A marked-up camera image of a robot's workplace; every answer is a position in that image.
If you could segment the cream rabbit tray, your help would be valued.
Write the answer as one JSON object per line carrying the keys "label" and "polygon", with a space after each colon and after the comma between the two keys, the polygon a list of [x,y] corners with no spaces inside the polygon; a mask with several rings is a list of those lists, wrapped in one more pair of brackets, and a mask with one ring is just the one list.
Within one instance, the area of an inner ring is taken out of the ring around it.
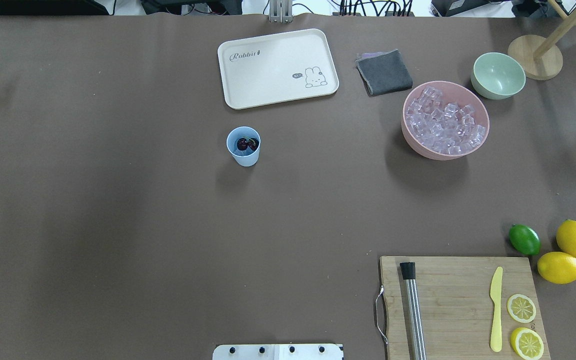
{"label": "cream rabbit tray", "polygon": [[339,88],[328,39],[316,28],[226,41],[217,57],[224,100],[234,110],[328,96]]}

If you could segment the grey folded cloth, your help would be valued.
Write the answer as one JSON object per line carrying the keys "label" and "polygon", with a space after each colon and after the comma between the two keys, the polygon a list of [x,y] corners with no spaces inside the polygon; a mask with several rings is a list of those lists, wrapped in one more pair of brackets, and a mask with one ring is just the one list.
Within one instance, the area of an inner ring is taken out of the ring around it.
{"label": "grey folded cloth", "polygon": [[413,87],[412,76],[397,48],[388,52],[359,54],[355,64],[368,95],[372,97],[407,91]]}

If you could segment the aluminium frame post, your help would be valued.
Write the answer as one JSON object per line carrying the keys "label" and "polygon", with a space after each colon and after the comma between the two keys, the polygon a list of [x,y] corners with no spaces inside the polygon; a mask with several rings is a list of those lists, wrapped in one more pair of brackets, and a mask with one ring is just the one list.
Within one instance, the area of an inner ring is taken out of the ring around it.
{"label": "aluminium frame post", "polygon": [[292,0],[269,0],[269,22],[288,24],[293,22]]}

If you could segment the wooden cup tree stand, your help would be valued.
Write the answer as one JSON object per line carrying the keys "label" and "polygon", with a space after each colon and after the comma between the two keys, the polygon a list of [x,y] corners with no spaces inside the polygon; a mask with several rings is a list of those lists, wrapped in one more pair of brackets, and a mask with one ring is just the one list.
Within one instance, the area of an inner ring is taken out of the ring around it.
{"label": "wooden cup tree stand", "polygon": [[553,79],[563,68],[563,55],[557,47],[569,30],[576,27],[576,8],[569,14],[555,0],[547,3],[561,19],[561,23],[546,38],[536,34],[525,34],[515,38],[507,54],[516,60],[527,78],[539,81]]}

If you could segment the mint green bowl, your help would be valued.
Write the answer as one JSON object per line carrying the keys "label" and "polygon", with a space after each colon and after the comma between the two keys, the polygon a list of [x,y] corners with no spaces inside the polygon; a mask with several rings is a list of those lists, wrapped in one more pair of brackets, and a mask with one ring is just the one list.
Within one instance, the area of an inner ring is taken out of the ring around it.
{"label": "mint green bowl", "polygon": [[525,87],[526,78],[521,64],[500,52],[480,55],[470,75],[475,91],[489,100],[505,100],[518,94]]}

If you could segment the pink bowl of ice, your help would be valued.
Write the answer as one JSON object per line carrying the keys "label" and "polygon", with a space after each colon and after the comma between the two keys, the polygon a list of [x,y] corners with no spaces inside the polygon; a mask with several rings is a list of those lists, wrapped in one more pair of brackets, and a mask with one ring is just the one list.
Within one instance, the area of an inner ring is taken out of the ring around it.
{"label": "pink bowl of ice", "polygon": [[489,114],[466,87],[446,80],[418,85],[403,105],[402,134],[419,155],[433,160],[464,157],[486,141]]}

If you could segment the dark red cherry pair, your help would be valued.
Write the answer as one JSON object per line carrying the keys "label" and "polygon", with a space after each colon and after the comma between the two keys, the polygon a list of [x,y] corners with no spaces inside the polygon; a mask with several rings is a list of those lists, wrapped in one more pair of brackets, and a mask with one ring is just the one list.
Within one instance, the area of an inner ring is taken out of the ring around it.
{"label": "dark red cherry pair", "polygon": [[236,142],[238,152],[242,153],[242,156],[249,155],[256,152],[259,147],[259,139],[256,137],[243,136]]}

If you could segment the yellow plastic knife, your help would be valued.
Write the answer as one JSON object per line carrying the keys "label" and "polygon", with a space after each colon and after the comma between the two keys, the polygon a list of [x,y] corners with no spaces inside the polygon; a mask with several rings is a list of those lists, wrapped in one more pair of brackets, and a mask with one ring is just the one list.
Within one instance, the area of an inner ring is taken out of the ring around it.
{"label": "yellow plastic knife", "polygon": [[503,267],[496,267],[490,282],[489,297],[493,303],[493,319],[491,321],[489,346],[494,353],[500,353],[503,348],[501,299],[503,284]]}

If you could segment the light blue plastic cup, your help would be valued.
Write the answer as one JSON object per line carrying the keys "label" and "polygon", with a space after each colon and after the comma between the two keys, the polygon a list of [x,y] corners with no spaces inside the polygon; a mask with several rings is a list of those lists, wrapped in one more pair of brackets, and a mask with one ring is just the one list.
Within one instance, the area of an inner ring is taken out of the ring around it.
{"label": "light blue plastic cup", "polygon": [[[258,149],[255,152],[252,152],[250,154],[242,155],[242,153],[240,153],[237,150],[237,146],[236,146],[236,142],[241,137],[251,137],[251,138],[259,139]],[[240,166],[243,166],[243,167],[254,166],[254,164],[256,164],[256,162],[258,162],[258,159],[259,159],[259,150],[261,148],[261,137],[259,136],[259,133],[256,132],[256,130],[254,130],[253,128],[251,128],[249,126],[236,127],[227,136],[226,146],[227,146],[227,149],[229,150],[229,152],[231,153],[231,155],[233,156],[233,158],[235,159],[235,161],[238,162],[238,164],[240,164]]]}

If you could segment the steel muddler black tip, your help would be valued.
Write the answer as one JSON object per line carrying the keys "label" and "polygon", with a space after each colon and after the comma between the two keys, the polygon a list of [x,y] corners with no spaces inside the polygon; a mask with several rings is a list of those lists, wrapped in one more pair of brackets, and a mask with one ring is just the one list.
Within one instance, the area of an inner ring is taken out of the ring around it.
{"label": "steel muddler black tip", "polygon": [[421,308],[419,305],[419,292],[416,280],[416,263],[407,261],[399,264],[402,279],[406,286],[408,323],[411,331],[410,339],[413,347],[414,360],[427,360],[425,335]]}

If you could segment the lemon slice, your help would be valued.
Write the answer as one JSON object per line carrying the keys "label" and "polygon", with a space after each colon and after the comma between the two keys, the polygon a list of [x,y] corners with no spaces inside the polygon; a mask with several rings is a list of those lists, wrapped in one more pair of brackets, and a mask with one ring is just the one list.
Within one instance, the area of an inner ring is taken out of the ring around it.
{"label": "lemon slice", "polygon": [[522,324],[534,322],[537,317],[537,305],[525,294],[512,294],[507,299],[506,309],[514,321]]}
{"label": "lemon slice", "polygon": [[540,360],[546,350],[541,336],[525,326],[515,328],[510,333],[510,346],[523,360]]}

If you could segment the green lime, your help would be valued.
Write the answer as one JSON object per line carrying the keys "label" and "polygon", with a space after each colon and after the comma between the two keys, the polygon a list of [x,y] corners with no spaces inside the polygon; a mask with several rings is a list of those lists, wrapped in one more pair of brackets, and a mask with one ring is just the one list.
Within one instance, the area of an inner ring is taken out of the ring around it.
{"label": "green lime", "polygon": [[541,252],[541,240],[538,234],[527,225],[514,224],[509,229],[510,244],[522,255],[535,256]]}

